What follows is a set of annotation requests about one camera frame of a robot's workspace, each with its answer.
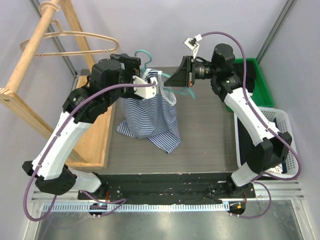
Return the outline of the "blue white striped tank top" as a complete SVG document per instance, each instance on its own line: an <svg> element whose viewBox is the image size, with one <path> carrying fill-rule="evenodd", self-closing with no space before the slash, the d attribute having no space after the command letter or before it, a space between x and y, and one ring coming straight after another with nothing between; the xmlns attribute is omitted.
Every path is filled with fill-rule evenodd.
<svg viewBox="0 0 320 240"><path fill-rule="evenodd" d="M156 78L158 92L150 99L123 98L121 110L125 119L116 132L127 137L148 139L165 153L172 153L181 143L174 93L164 90L161 70L148 68L142 79Z"/></svg>

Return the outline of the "green plastic tray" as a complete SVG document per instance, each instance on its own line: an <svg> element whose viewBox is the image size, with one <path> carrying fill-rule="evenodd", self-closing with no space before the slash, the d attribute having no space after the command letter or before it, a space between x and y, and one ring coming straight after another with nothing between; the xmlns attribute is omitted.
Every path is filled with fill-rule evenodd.
<svg viewBox="0 0 320 240"><path fill-rule="evenodd" d="M249 96L258 107L272 108L274 106L274 102L257 60L255 58L247 58L246 62L253 62L256 71L253 95Z"/></svg>

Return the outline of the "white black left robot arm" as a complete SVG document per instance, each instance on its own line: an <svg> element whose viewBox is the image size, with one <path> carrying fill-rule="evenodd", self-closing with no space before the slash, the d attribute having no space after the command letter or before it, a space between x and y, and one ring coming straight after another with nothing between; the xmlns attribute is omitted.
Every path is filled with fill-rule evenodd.
<svg viewBox="0 0 320 240"><path fill-rule="evenodd" d="M75 170L66 160L100 115L119 98L134 95L127 85L140 76L140 65L138 57L111 54L92 66L83 86L70 92L45 147L36 159L22 165L27 175L36 178L41 192L60 196L70 190L86 191L97 200L106 195L107 188L97 173Z"/></svg>

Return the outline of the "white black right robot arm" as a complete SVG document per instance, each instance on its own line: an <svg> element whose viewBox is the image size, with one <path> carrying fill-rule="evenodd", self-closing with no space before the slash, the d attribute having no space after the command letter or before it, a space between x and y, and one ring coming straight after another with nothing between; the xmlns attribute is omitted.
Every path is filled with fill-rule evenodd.
<svg viewBox="0 0 320 240"><path fill-rule="evenodd" d="M198 43L189 39L185 45L192 55L183 56L177 71L164 85L192 87L196 80L209 79L212 91L232 109L251 138L253 148L244 157L244 164L226 178L225 192L236 198L252 180L286 161L292 136L280 132L249 98L243 80L234 72L235 55L230 45L216 45L210 61L197 56Z"/></svg>

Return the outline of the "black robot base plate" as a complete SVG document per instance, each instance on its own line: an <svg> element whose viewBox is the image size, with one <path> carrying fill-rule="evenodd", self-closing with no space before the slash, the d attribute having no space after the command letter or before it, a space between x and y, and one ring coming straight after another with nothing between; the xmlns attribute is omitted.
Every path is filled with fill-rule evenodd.
<svg viewBox="0 0 320 240"><path fill-rule="evenodd" d="M236 188L225 173L101 174L101 188L91 193L98 200L125 199L127 205L205 205L223 199L254 199L251 183Z"/></svg>

